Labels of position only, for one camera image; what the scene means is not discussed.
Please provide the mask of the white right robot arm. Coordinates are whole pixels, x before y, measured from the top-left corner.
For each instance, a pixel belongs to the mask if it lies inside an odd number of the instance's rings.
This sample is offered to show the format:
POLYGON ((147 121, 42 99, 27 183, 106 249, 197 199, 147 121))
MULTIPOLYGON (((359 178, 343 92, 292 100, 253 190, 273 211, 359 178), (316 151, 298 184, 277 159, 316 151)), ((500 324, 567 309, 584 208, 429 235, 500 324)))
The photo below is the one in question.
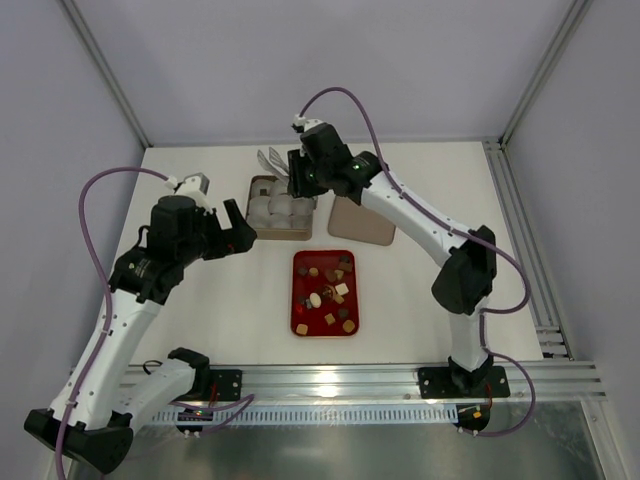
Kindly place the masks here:
POLYGON ((481 312, 497 274, 494 232, 431 209, 390 170, 380 150, 353 154, 331 124, 297 119, 292 128, 300 145, 287 154, 290 194, 333 192, 390 221, 431 257, 439 268, 431 293, 449 318, 450 383, 464 396, 484 391, 494 366, 481 342, 481 312))

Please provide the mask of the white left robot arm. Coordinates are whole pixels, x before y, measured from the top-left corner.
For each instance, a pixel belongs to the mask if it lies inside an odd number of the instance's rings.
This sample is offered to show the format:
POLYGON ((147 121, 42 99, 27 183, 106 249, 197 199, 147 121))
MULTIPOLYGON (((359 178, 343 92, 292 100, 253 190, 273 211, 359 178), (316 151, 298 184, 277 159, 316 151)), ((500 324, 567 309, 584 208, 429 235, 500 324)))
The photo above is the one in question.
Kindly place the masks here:
POLYGON ((249 251, 257 238, 235 200, 224 208, 230 228, 214 212, 183 195, 164 196, 151 211, 146 243, 117 259, 105 305, 80 361, 47 408, 31 410, 27 433, 52 451, 95 468, 116 470, 137 431, 174 400, 201 400, 214 383, 207 356, 183 347, 127 393, 121 379, 170 292, 198 260, 249 251))

